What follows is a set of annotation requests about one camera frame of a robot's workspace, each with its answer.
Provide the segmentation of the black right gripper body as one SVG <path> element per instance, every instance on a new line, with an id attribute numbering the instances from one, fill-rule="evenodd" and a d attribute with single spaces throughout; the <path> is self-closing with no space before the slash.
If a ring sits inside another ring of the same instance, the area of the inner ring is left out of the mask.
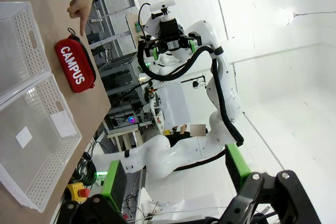
<path id="1" fill-rule="evenodd" d="M 177 23 L 176 18 L 159 22 L 159 51 L 176 51 L 182 48 L 180 37 L 184 35 L 183 28 Z"/>

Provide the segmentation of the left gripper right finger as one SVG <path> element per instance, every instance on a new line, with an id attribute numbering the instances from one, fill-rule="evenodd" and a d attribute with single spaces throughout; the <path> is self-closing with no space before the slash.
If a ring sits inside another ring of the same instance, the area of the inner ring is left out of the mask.
<path id="1" fill-rule="evenodd" d="M 298 176 L 292 170 L 276 176 L 253 172 L 235 144 L 225 146 L 225 164 L 237 195 L 219 218 L 205 223 L 268 223 L 277 216 L 279 223 L 320 223 Z"/>

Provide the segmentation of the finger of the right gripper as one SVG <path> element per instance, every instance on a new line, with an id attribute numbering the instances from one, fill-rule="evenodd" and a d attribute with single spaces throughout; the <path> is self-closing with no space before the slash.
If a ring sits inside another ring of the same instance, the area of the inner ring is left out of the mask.
<path id="1" fill-rule="evenodd" d="M 154 60 L 158 60 L 159 54 L 164 53 L 163 39 L 154 39 L 145 41 L 144 52 L 147 57 L 153 57 Z"/>
<path id="2" fill-rule="evenodd" d="M 181 38 L 181 48 L 189 48 L 191 52 L 195 52 L 196 48 L 201 45 L 201 36 L 199 33 L 193 31 L 184 35 Z"/>

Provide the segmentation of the person's left hand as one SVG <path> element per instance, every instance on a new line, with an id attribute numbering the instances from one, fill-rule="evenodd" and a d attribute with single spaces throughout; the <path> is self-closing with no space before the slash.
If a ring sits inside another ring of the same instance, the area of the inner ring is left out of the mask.
<path id="1" fill-rule="evenodd" d="M 80 36 L 84 36 L 85 26 L 91 11 L 93 0 L 72 0 L 67 8 L 70 18 L 80 18 Z"/>

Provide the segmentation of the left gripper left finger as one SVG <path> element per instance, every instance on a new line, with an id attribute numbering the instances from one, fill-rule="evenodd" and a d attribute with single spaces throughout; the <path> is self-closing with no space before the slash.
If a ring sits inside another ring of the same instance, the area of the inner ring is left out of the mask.
<path id="1" fill-rule="evenodd" d="M 127 176 L 120 161 L 113 161 L 103 184 L 93 192 L 84 189 L 83 203 L 65 201 L 60 207 L 59 223 L 125 223 L 122 216 Z"/>

